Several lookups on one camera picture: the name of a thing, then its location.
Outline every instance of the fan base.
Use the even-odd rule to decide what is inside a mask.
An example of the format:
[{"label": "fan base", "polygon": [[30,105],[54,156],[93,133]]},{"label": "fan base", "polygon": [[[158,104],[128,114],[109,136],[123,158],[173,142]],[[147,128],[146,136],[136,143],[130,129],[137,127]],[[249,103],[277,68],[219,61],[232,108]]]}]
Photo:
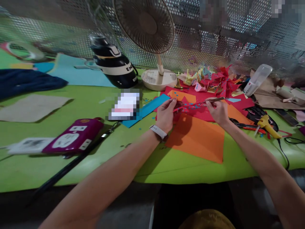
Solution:
[{"label": "fan base", "polygon": [[158,69],[150,69],[141,75],[144,85],[154,91],[164,91],[166,86],[175,87],[177,76],[174,72],[165,69],[163,76]]}]

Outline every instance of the table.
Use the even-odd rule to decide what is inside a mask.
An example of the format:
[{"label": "table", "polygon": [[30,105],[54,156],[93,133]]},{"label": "table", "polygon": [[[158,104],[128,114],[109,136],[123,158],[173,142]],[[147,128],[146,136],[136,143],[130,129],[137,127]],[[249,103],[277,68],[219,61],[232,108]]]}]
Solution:
[{"label": "table", "polygon": [[[9,64],[18,61],[0,52],[2,63],[0,68],[8,68]],[[143,88],[143,97],[153,99],[157,92]],[[74,98],[70,102],[43,119],[39,123],[17,123],[0,121],[0,146],[19,142],[27,137],[56,137],[68,128],[76,119],[105,117],[109,102],[99,101],[110,96],[114,91],[108,87],[66,86],[62,89],[35,92],[35,94],[64,96]],[[28,94],[0,101],[0,105],[8,106]],[[297,127],[290,127],[275,112],[268,114],[276,121],[281,130],[290,132],[293,137],[305,140]],[[95,168],[120,152],[132,143],[152,124],[156,113],[152,112],[131,128],[119,126],[92,154],[84,159],[56,185],[76,184],[83,180]],[[244,130],[253,137],[254,132]],[[286,166],[276,140],[268,140],[266,136],[255,138],[257,142],[270,150],[279,162]],[[290,161],[290,169],[305,167],[305,146],[287,145],[281,141],[282,148]],[[29,156],[17,155],[8,157],[7,150],[0,149],[0,192],[34,189],[56,174],[74,159],[63,159],[62,156]],[[224,142],[223,164],[217,164],[187,153],[167,148],[161,143],[146,161],[135,177],[135,181],[145,183],[193,184],[217,183],[256,176],[235,141],[226,133]]]}]

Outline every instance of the bottle label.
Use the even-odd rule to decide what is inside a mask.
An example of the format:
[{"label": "bottle label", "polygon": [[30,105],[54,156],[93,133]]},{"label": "bottle label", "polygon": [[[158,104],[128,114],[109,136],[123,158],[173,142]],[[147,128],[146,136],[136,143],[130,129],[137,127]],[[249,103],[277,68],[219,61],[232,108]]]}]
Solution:
[{"label": "bottle label", "polygon": [[106,75],[125,75],[133,71],[131,62],[121,67],[103,67],[98,66]]}]

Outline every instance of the white bottle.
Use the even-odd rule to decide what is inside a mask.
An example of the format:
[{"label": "white bottle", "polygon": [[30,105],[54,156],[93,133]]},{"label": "white bottle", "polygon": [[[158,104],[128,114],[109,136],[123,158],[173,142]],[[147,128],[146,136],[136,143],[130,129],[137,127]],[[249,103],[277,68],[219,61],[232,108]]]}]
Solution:
[{"label": "white bottle", "polygon": [[258,67],[253,77],[249,80],[248,84],[245,86],[243,92],[246,96],[251,96],[265,81],[265,79],[270,75],[273,68],[269,65],[262,64]]}]

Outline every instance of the tape roll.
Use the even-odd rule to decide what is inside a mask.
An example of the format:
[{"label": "tape roll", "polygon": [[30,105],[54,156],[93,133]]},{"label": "tape roll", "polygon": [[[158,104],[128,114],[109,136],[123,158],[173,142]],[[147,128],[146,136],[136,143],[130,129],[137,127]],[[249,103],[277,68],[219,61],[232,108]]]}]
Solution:
[{"label": "tape roll", "polygon": [[[29,55],[19,56],[19,54],[16,53],[15,50],[11,49],[11,45],[18,45],[18,46],[26,49],[28,51]],[[8,42],[2,48],[4,48],[5,51],[8,52],[9,54],[11,54],[12,56],[17,57],[18,59],[21,59],[21,60],[28,59],[28,60],[36,62],[36,61],[42,61],[46,58],[44,53],[42,51],[40,51],[38,48],[35,48],[34,46],[27,44],[25,42],[22,42],[22,41]]]}]

